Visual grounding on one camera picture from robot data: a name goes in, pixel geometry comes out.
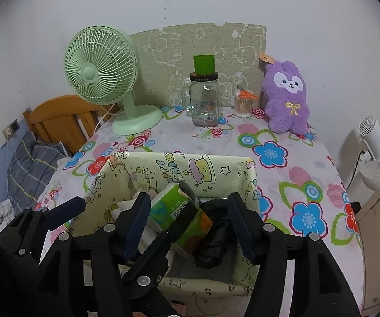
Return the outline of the floral tablecloth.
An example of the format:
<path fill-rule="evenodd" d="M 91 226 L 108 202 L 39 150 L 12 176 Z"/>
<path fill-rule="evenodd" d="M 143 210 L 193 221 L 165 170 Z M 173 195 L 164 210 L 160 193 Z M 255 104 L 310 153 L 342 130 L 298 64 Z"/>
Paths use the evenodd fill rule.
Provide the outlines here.
<path fill-rule="evenodd" d="M 326 149 L 310 129 L 307 134 L 275 134 L 260 109 L 248 118 L 230 107 L 215 127 L 197 127 L 181 107 L 163 107 L 163 119 L 138 134 L 118 136 L 104 124 L 57 171 L 40 195 L 37 209 L 56 208 L 76 196 L 85 198 L 105 162 L 117 152 L 248 157 L 261 191 L 264 222 L 299 237 L 317 233 L 340 266 L 355 301 L 363 299 L 363 249 L 350 199 Z"/>

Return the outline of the glass mason jar mug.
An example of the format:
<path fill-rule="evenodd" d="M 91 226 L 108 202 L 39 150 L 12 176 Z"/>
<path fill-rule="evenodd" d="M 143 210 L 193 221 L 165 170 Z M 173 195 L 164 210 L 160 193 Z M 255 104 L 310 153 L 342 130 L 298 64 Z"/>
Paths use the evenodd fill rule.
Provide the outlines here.
<path fill-rule="evenodd" d="M 181 90 L 183 108 L 191 114 L 194 125 L 215 127 L 220 115 L 218 73 L 189 76 L 190 84 Z"/>

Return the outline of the cartoon fabric storage basket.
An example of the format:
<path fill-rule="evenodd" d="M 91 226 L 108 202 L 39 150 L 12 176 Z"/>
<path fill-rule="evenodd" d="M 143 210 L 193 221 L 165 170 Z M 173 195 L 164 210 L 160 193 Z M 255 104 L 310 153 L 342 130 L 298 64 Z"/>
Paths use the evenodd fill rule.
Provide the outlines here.
<path fill-rule="evenodd" d="M 151 193 L 151 215 L 139 249 L 144 250 L 184 209 L 177 186 L 186 183 L 197 201 L 226 199 L 238 193 L 246 207 L 260 211 L 261 191 L 248 157 L 174 154 L 172 152 L 117 152 L 105 162 L 85 194 L 85 211 L 72 221 L 74 236 L 89 235 L 130 205 L 140 192 Z M 214 229 L 213 220 L 199 211 L 167 256 L 169 269 L 160 289 L 183 300 L 191 316 L 243 316 L 259 271 L 231 237 L 231 252 L 211 270 L 197 268 L 194 250 Z"/>

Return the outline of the grey plaid pillow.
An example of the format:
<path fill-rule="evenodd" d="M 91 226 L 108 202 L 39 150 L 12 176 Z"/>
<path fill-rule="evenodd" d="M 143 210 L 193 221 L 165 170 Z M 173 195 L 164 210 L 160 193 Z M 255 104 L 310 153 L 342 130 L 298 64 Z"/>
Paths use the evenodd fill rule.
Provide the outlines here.
<path fill-rule="evenodd" d="M 16 215 L 37 206 L 39 196 L 57 170 L 57 162 L 68 155 L 61 142 L 46 143 L 31 131 L 24 134 L 7 170 L 8 198 Z"/>

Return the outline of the green plastic cup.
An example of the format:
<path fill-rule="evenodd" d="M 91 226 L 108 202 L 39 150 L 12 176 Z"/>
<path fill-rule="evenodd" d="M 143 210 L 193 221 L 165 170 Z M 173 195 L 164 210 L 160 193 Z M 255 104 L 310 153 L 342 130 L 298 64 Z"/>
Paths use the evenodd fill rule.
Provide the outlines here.
<path fill-rule="evenodd" d="M 215 56 L 212 54 L 196 55 L 194 60 L 194 72 L 198 76 L 208 76 L 216 72 Z"/>

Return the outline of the cotton swab container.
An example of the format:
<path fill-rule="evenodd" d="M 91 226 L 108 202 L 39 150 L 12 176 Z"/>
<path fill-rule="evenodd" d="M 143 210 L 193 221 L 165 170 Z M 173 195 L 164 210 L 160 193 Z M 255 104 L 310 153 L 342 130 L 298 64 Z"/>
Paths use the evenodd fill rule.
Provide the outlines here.
<path fill-rule="evenodd" d="M 237 117 L 248 118 L 251 116 L 251 111 L 253 109 L 253 104 L 258 101 L 259 97 L 253 92 L 236 86 L 236 91 L 234 95 L 234 107 L 233 111 Z"/>

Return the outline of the green desk fan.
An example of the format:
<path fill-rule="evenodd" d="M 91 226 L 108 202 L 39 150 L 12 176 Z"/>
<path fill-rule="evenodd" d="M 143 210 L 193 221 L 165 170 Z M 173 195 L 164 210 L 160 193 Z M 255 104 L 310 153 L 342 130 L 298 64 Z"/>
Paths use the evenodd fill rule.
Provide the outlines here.
<path fill-rule="evenodd" d="M 109 26 L 89 26 L 79 31 L 64 55 L 64 72 L 71 88 L 94 105 L 121 102 L 124 111 L 113 117 L 112 132 L 136 134 L 163 118 L 154 105 L 135 105 L 133 88 L 140 60 L 132 39 Z"/>

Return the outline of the blue bed sheet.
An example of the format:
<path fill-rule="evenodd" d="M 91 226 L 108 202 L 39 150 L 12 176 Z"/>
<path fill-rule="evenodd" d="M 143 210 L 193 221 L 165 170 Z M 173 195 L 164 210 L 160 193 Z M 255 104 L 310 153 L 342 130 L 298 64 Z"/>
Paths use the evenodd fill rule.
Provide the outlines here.
<path fill-rule="evenodd" d="M 8 198 L 7 172 L 19 142 L 20 136 L 17 134 L 0 148 L 0 203 Z"/>

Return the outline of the purple plush bunny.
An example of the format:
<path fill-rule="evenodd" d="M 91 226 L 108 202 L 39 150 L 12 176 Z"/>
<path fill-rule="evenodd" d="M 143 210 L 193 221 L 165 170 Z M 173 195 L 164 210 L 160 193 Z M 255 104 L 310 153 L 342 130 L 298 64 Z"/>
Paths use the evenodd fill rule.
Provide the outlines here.
<path fill-rule="evenodd" d="M 307 85 L 296 64 L 279 62 L 265 53 L 259 54 L 259 60 L 265 64 L 262 92 L 266 98 L 264 111 L 269 118 L 269 129 L 277 134 L 307 134 L 310 115 Z"/>

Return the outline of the wall socket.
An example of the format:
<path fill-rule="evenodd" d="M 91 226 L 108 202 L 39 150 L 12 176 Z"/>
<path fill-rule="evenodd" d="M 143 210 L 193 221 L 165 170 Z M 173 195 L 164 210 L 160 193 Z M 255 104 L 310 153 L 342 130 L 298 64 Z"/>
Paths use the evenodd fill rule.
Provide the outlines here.
<path fill-rule="evenodd" d="M 2 133 L 6 139 L 10 139 L 20 129 L 19 122 L 15 119 L 8 127 L 6 127 Z"/>

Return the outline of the green tissue pack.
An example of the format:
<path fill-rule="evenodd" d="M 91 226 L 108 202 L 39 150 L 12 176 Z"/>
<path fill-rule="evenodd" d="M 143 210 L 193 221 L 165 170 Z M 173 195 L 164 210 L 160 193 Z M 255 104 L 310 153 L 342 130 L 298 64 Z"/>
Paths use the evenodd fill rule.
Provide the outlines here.
<path fill-rule="evenodd" d="M 184 211 L 186 205 L 196 208 L 196 215 L 174 245 L 177 252 L 191 255 L 197 244 L 213 225 L 209 216 L 179 188 L 178 183 L 168 184 L 151 201 L 149 225 L 158 232 L 167 230 Z"/>

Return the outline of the black plastic bag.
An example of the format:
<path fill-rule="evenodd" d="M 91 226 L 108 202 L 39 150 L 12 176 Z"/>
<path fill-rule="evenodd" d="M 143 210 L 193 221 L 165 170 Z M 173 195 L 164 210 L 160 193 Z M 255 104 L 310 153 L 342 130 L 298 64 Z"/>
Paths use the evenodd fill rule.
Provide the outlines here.
<path fill-rule="evenodd" d="M 237 238 L 228 215 L 228 201 L 213 199 L 201 203 L 201 210 L 212 221 L 209 232 L 194 248 L 194 263 L 198 268 L 212 269 L 223 263 L 233 264 Z"/>

